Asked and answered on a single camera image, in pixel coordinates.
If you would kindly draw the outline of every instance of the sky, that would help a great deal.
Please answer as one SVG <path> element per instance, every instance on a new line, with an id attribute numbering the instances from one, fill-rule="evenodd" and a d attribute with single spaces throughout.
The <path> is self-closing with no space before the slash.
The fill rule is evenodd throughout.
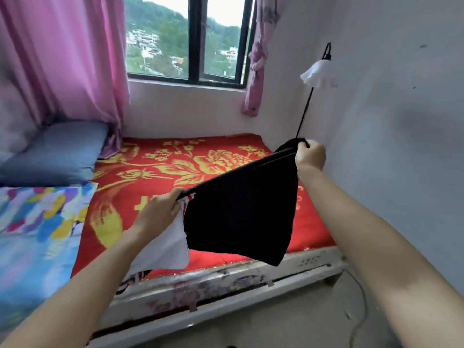
<path id="1" fill-rule="evenodd" d="M 151 1 L 177 11 L 185 18 L 189 17 L 189 0 L 143 0 Z M 242 25 L 245 0 L 208 0 L 208 17 L 219 24 Z"/>

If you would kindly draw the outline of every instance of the red blanket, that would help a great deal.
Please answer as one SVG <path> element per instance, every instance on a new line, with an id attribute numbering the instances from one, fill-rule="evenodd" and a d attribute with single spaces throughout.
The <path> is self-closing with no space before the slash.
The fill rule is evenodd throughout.
<path id="1" fill-rule="evenodd" d="M 72 275 L 119 239 L 154 195 L 189 188 L 270 154 L 254 134 L 192 139 L 131 139 L 121 151 L 96 164 L 98 183 L 82 233 Z M 293 235 L 287 252 L 335 245 L 303 187 L 299 186 Z M 148 277 L 204 269 L 248 260 L 234 254 L 190 251 L 186 269 L 155 270 Z"/>

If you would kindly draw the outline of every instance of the floor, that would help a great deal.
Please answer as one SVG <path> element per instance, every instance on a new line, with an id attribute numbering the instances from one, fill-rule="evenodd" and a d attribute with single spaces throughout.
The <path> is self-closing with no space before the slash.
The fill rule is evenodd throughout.
<path id="1" fill-rule="evenodd" d="M 368 311 L 353 347 L 401 347 L 369 294 Z M 137 348 L 348 347 L 363 312 L 359 287 L 343 274 L 334 287 L 315 283 Z"/>

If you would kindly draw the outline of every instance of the tree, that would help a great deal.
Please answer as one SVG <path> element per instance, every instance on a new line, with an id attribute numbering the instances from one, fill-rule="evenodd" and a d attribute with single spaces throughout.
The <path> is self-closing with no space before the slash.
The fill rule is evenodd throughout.
<path id="1" fill-rule="evenodd" d="M 164 75 L 187 77 L 189 72 L 189 21 L 180 13 L 153 2 L 142 0 L 124 0 L 126 29 L 141 29 L 148 34 L 159 36 L 158 46 L 162 55 L 153 59 L 142 58 L 140 48 L 128 47 L 127 68 L 136 73 L 148 73 L 145 66 Z M 238 47 L 240 27 L 223 26 L 213 18 L 207 19 L 205 43 L 205 72 L 215 75 L 234 77 L 236 62 L 229 61 L 220 53 Z M 172 64 L 169 56 L 184 58 L 183 72 L 180 74 Z"/>

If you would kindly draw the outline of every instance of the white lampshade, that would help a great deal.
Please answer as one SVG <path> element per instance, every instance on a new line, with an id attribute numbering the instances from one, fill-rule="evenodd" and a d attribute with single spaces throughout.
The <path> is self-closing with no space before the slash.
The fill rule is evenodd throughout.
<path id="1" fill-rule="evenodd" d="M 332 61 L 320 60 L 310 69 L 300 75 L 303 83 L 310 87 L 332 88 L 337 87 L 337 80 L 333 73 Z"/>

